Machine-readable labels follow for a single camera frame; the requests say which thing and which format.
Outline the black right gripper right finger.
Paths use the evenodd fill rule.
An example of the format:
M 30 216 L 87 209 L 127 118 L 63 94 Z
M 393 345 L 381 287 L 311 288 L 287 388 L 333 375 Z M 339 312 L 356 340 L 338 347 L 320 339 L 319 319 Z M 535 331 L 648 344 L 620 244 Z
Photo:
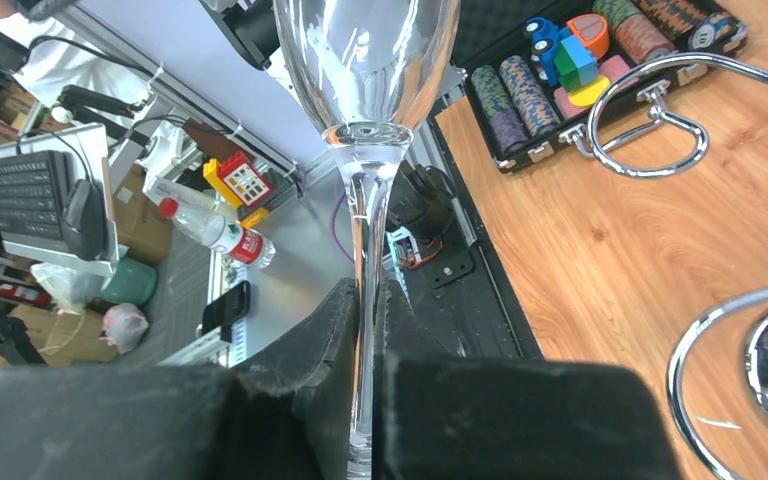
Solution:
M 376 479 L 678 479 L 632 370 L 551 362 L 489 281 L 419 309 L 395 281 L 376 316 Z

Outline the clear wine glass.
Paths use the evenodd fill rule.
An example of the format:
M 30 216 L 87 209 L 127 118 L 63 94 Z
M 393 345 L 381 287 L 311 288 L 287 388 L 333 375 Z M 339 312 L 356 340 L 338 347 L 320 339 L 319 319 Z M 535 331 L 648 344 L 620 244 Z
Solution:
M 456 37 L 456 1 L 278 1 L 277 31 L 296 96 L 347 195 L 359 319 L 345 473 L 373 474 L 374 350 L 381 264 L 398 167 L 435 102 Z

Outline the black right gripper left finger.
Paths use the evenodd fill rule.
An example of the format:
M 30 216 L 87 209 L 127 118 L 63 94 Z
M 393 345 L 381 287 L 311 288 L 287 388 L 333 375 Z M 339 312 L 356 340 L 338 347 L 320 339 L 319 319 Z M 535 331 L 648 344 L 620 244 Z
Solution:
M 0 368 L 0 479 L 342 479 L 350 280 L 245 362 Z

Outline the chrome wine glass rack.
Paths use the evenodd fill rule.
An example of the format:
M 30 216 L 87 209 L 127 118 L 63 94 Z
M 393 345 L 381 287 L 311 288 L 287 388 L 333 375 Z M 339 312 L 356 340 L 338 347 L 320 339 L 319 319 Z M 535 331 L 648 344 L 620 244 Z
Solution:
M 620 93 L 625 86 L 629 86 L 633 80 L 658 71 L 687 65 L 719 67 L 768 85 L 768 70 L 749 65 L 727 56 L 712 53 L 696 52 L 672 54 L 664 58 L 640 64 L 623 74 L 617 81 L 613 82 L 602 94 L 600 94 L 599 98 L 591 107 L 585 125 L 585 136 L 591 148 L 590 156 L 597 159 L 609 170 L 631 178 L 654 179 L 669 177 L 682 173 L 699 163 L 707 154 L 710 147 L 710 135 L 708 131 L 701 124 L 670 111 L 664 101 L 666 89 L 659 85 L 646 87 L 637 93 L 637 100 L 639 102 L 645 101 L 650 104 L 647 112 L 647 115 L 650 118 L 649 123 L 629 130 L 607 143 L 600 141 L 598 133 L 599 121 L 603 114 L 603 110 L 609 104 L 611 99 Z M 683 159 L 664 167 L 643 169 L 623 164 L 608 154 L 609 150 L 626 144 L 665 125 L 676 127 L 694 137 L 694 149 Z M 765 302 L 768 302 L 768 287 L 737 296 L 706 310 L 690 324 L 688 329 L 678 340 L 668 362 L 666 387 L 668 406 L 673 420 L 679 433 L 691 450 L 718 479 L 737 479 L 739 475 L 729 468 L 722 460 L 717 458 L 717 456 L 706 446 L 701 437 L 699 437 L 692 424 L 683 396 L 683 376 L 686 361 L 691 353 L 691 349 L 709 328 L 724 321 L 729 315 L 736 314 L 749 307 L 760 305 Z

